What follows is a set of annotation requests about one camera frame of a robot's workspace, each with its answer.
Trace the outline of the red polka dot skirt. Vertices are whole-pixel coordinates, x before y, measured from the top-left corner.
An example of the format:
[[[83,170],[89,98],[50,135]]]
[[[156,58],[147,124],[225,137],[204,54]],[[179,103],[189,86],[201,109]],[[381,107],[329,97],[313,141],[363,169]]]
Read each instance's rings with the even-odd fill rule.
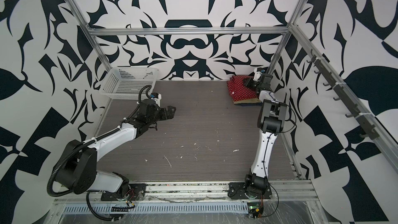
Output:
[[[258,98],[254,90],[250,90],[243,85],[243,79],[252,76],[235,75],[227,81],[227,88],[232,101]]]

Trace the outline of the blue denim skirt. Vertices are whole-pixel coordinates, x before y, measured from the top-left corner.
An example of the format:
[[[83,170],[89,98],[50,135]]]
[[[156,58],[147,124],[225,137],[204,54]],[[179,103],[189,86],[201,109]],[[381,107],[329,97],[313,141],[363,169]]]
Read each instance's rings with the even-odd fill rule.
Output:
[[[259,99],[247,99],[247,100],[241,100],[241,101],[234,101],[234,105],[239,105],[239,106],[258,106],[262,105],[262,102]]]

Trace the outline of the olive green skirt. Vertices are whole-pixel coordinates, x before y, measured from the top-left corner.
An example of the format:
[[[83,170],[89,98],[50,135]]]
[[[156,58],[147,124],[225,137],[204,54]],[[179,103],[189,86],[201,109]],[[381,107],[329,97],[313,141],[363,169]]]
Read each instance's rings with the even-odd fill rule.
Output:
[[[234,101],[233,103],[235,105],[237,105],[237,104],[258,104],[258,103],[261,103],[261,101],[258,98],[254,98],[254,99],[245,99],[245,100],[240,100],[240,101]]]

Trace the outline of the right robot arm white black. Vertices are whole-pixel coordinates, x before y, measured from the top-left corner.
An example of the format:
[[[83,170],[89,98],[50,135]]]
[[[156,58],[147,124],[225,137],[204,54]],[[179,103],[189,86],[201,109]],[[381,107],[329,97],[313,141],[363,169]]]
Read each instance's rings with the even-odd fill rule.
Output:
[[[261,69],[254,77],[244,81],[244,85],[254,90],[262,103],[257,127],[259,128],[259,144],[254,162],[245,178],[246,190],[268,190],[268,169],[273,146],[278,134],[283,132],[287,105],[277,100],[271,90],[273,76]]]

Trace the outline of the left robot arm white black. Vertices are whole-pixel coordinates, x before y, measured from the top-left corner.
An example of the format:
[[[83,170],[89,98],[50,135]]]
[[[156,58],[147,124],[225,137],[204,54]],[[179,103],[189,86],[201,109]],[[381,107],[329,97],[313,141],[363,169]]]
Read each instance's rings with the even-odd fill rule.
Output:
[[[149,129],[156,129],[159,121],[173,119],[175,112],[173,106],[161,108],[157,101],[145,99],[111,131],[84,142],[69,142],[49,177],[47,194],[61,197],[106,191],[124,195],[128,179],[119,173],[98,170],[97,163],[121,145],[135,140]]]

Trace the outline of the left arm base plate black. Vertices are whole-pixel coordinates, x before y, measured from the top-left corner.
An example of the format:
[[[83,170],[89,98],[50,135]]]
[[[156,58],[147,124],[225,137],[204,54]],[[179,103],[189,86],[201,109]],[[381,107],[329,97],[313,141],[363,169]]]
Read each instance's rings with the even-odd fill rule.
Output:
[[[123,184],[116,192],[103,192],[101,201],[128,201],[141,200],[146,194],[147,184]]]

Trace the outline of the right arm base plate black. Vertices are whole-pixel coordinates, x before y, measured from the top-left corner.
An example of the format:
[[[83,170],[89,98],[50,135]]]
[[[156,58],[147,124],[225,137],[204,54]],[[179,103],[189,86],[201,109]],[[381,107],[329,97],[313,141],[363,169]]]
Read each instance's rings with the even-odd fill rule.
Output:
[[[272,191],[268,187],[265,192],[252,186],[245,186],[244,182],[229,183],[228,197],[232,200],[260,200],[271,199]]]

